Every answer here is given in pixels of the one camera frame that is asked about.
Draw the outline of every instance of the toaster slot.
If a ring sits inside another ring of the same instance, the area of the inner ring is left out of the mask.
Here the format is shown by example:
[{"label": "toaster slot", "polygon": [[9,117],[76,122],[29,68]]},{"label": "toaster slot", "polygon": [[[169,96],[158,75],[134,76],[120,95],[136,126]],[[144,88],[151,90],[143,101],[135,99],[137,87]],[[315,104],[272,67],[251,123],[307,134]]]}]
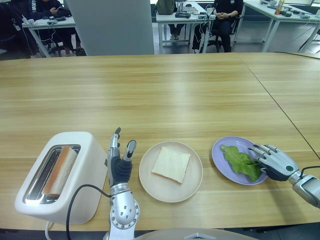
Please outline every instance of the toaster slot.
[{"label": "toaster slot", "polygon": [[78,144],[53,146],[34,175],[23,202],[39,205],[58,200],[80,148]]}]

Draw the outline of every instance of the toaster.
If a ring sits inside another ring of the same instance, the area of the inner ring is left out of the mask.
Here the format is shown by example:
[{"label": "toaster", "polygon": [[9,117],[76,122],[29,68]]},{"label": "toaster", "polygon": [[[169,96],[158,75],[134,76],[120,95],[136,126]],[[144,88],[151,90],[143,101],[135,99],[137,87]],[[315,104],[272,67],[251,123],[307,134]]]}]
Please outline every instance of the toaster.
[{"label": "toaster", "polygon": [[[83,184],[103,189],[107,154],[89,132],[62,132],[53,136],[25,178],[15,199],[15,209],[25,215],[65,224],[74,192]],[[70,213],[71,224],[88,222],[101,193],[83,187]]]}]

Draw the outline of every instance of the bread slice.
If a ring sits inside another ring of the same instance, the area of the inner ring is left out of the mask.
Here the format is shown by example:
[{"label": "bread slice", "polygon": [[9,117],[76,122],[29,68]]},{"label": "bread slice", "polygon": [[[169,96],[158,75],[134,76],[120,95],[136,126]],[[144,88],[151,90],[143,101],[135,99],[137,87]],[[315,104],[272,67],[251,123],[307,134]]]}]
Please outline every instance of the bread slice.
[{"label": "bread slice", "polygon": [[45,183],[42,194],[58,197],[77,158],[77,153],[69,146],[64,146],[55,162],[52,172]]},{"label": "bread slice", "polygon": [[182,184],[189,160],[189,153],[162,146],[151,172]]}]

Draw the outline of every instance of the seated person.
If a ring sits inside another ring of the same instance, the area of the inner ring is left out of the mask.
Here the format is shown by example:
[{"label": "seated person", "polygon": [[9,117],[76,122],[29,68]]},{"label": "seated person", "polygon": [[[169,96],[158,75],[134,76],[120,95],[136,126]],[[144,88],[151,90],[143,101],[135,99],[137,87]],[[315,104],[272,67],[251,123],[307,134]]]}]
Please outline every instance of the seated person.
[{"label": "seated person", "polygon": [[[63,6],[58,0],[30,0],[29,2],[29,8],[32,12],[31,16],[34,20],[42,19],[43,17],[55,16],[61,7]],[[73,49],[71,35],[75,34],[76,49],[81,48],[81,41],[74,27],[56,28],[54,30],[56,36],[63,43],[65,55],[67,57],[70,56],[70,49]]]},{"label": "seated person", "polygon": [[181,32],[181,29],[184,27],[184,24],[177,24],[176,26],[174,24],[168,24],[168,25],[171,33],[170,40],[179,40],[179,35]]},{"label": "seated person", "polygon": [[[211,30],[216,29],[220,32],[220,37],[225,53],[231,52],[230,33],[231,24],[235,20],[235,16],[241,13],[243,0],[215,0],[213,9],[216,9],[216,18],[212,23]],[[201,42],[201,34],[206,33],[208,23],[201,23],[194,28],[193,36],[193,53],[199,53]]]}]

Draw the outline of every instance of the silver robotic arm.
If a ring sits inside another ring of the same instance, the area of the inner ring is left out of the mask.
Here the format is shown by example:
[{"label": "silver robotic arm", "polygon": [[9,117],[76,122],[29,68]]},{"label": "silver robotic arm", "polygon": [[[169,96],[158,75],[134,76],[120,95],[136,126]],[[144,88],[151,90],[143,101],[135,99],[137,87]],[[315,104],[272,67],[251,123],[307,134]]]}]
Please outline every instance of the silver robotic arm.
[{"label": "silver robotic arm", "polygon": [[249,150],[259,155],[255,159],[261,170],[276,181],[289,180],[292,188],[309,204],[320,208],[320,179],[311,174],[303,174],[287,154],[272,145],[253,145]]},{"label": "silver robotic arm", "polygon": [[118,139],[121,129],[118,128],[110,139],[105,164],[108,166],[110,185],[109,216],[110,230],[103,240],[134,239],[136,223],[140,216],[140,208],[129,188],[128,181],[132,170],[132,156],[136,149],[136,141],[131,140],[126,146],[123,158],[120,158]]}]

